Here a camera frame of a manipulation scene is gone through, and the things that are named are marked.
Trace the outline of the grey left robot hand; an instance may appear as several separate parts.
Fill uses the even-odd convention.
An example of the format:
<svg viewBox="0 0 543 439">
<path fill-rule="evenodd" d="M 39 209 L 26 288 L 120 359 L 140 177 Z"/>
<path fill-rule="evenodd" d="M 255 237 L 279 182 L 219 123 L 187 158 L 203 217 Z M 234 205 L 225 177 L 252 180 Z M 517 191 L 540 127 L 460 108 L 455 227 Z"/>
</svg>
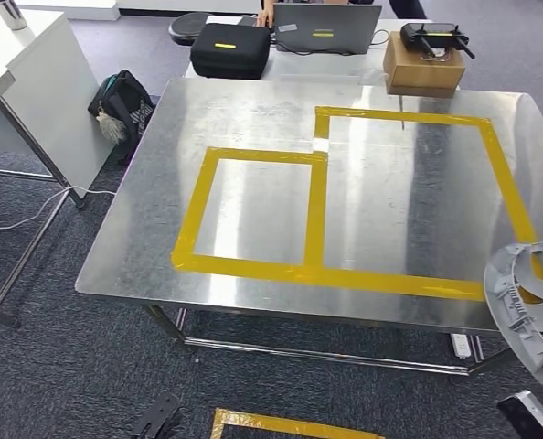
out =
<svg viewBox="0 0 543 439">
<path fill-rule="evenodd" d="M 182 406 L 170 391 L 162 391 L 146 412 L 140 417 L 131 438 L 175 438 L 182 422 Z"/>
</svg>

